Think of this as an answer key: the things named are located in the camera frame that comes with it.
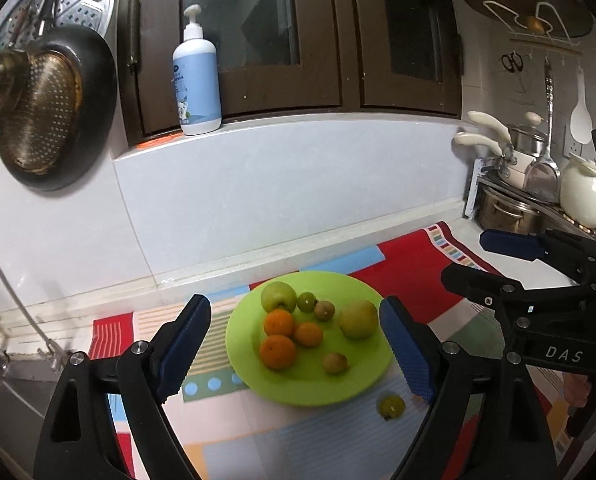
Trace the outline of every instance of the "human hand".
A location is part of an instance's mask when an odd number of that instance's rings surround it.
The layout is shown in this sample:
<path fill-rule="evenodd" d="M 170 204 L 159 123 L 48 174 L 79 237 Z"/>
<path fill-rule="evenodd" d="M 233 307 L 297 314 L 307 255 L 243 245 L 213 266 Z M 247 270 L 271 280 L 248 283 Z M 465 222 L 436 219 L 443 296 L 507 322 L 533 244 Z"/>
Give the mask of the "human hand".
<path fill-rule="evenodd" d="M 586 375 L 564 373 L 564 399 L 575 408 L 583 408 L 591 391 Z"/>

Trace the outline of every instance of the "electrical outlet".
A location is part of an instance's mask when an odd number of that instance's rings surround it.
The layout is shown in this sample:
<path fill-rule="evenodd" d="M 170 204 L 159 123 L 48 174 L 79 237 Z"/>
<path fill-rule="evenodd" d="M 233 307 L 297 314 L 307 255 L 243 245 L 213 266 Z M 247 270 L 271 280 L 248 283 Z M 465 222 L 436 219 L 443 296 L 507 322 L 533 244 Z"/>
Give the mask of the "electrical outlet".
<path fill-rule="evenodd" d="M 567 123 L 564 127 L 564 148 L 562 149 L 562 154 L 565 157 L 568 157 L 569 153 L 575 153 L 575 155 L 582 156 L 582 145 L 573 138 L 571 129 Z"/>

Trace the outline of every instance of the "green fruit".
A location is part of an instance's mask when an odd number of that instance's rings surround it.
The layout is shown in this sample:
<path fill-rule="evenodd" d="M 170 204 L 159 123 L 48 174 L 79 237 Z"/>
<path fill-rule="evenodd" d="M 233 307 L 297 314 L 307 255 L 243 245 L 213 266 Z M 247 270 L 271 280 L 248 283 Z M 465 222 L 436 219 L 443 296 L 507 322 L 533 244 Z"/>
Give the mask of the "green fruit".
<path fill-rule="evenodd" d="M 338 352 L 327 354 L 322 358 L 322 367 L 329 375 L 338 375 L 346 372 L 349 367 L 347 356 Z"/>
<path fill-rule="evenodd" d="M 271 282 L 262 289 L 260 301 L 262 308 L 271 312 L 277 308 L 283 308 L 289 312 L 293 312 L 296 308 L 296 291 L 289 285 L 283 282 Z"/>
<path fill-rule="evenodd" d="M 384 420 L 391 420 L 392 418 L 398 418 L 405 412 L 407 408 L 402 397 L 392 394 L 382 397 L 378 401 L 378 413 Z"/>
<path fill-rule="evenodd" d="M 313 315 L 318 321 L 329 321 L 335 314 L 335 306 L 330 301 L 318 301 L 313 309 Z"/>
<path fill-rule="evenodd" d="M 307 314 L 313 312 L 316 307 L 316 297 L 312 292 L 303 292 L 298 296 L 298 308 Z"/>
<path fill-rule="evenodd" d="M 354 301 L 340 313 L 338 326 L 349 339 L 367 338 L 378 327 L 378 311 L 370 301 Z"/>

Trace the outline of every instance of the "green plate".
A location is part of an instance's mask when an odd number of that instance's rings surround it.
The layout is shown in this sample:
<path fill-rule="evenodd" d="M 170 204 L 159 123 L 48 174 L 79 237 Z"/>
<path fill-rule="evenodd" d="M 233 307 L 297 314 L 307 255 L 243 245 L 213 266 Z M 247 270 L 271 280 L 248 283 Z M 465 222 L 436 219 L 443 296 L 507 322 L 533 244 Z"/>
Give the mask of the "green plate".
<path fill-rule="evenodd" d="M 320 322 L 313 314 L 305 314 L 296 307 L 294 319 L 318 323 L 325 338 L 317 348 L 297 345 L 296 361 L 281 372 L 267 368 L 258 355 L 260 343 L 267 337 L 263 330 L 267 313 L 260 303 L 260 294 L 267 283 L 275 281 L 291 285 L 298 295 L 311 291 L 319 300 L 331 301 L 336 309 L 333 319 Z M 356 396 L 387 370 L 393 353 L 380 328 L 360 341 L 348 340 L 342 334 L 337 317 L 342 307 L 353 300 L 368 300 L 377 307 L 382 297 L 355 278 L 321 270 L 293 272 L 258 285 L 240 301 L 229 318 L 225 339 L 231 366 L 257 394 L 285 404 L 323 406 Z M 324 371 L 322 357 L 330 352 L 347 356 L 350 367 L 344 374 L 330 376 Z"/>

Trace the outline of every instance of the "faucet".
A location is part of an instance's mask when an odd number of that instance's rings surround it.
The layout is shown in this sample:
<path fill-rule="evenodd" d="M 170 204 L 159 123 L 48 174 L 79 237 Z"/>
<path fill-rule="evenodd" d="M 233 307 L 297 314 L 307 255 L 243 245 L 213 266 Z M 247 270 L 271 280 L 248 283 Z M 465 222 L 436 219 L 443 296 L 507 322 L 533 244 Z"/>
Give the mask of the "faucet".
<path fill-rule="evenodd" d="M 18 307 L 19 311 L 22 312 L 23 316 L 25 316 L 25 319 L 27 319 L 31 327 L 38 333 L 38 335 L 43 339 L 44 343 L 46 344 L 48 352 L 44 352 L 42 349 L 39 348 L 38 354 L 50 362 L 51 367 L 54 371 L 61 372 L 67 364 L 67 359 L 69 357 L 67 355 L 67 352 L 65 352 L 60 347 L 60 345 L 57 344 L 56 341 L 47 337 L 43 330 L 38 326 L 38 323 L 35 322 L 34 318 L 31 317 L 31 314 L 25 308 L 25 305 L 23 305 L 22 301 L 20 301 L 20 298 L 14 291 L 13 287 L 9 283 L 7 277 L 5 276 L 5 273 L 2 272 L 1 268 L 0 280 L 2 281 L 2 284 L 5 286 L 5 289 L 7 290 L 9 295 L 11 296 L 11 299 L 14 300 L 14 303 Z M 6 365 L 9 363 L 9 357 L 1 349 L 0 360 L 3 361 L 2 364 L 4 368 L 6 368 Z"/>

